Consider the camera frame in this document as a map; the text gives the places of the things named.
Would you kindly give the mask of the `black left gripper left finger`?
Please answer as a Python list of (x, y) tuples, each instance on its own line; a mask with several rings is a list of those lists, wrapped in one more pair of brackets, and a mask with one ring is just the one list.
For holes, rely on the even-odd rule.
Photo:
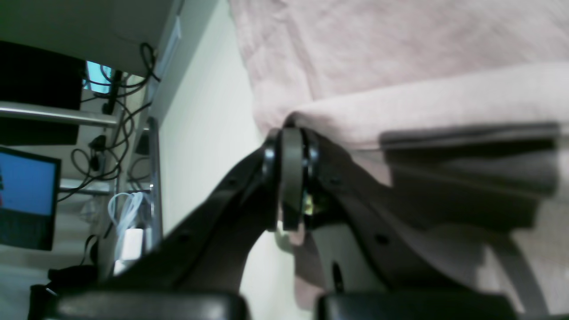
[(120, 275), (36, 307), (41, 320), (249, 320), (248, 253), (276, 227), (281, 131), (238, 162), (156, 249)]

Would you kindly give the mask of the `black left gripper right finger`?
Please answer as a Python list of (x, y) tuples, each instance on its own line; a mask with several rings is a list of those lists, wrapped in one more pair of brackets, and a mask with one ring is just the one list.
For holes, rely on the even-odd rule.
[(393, 194), (337, 144), (281, 132), (283, 227), (314, 239), (328, 293), (317, 320), (515, 320), (510, 302), (443, 275), (389, 220)]

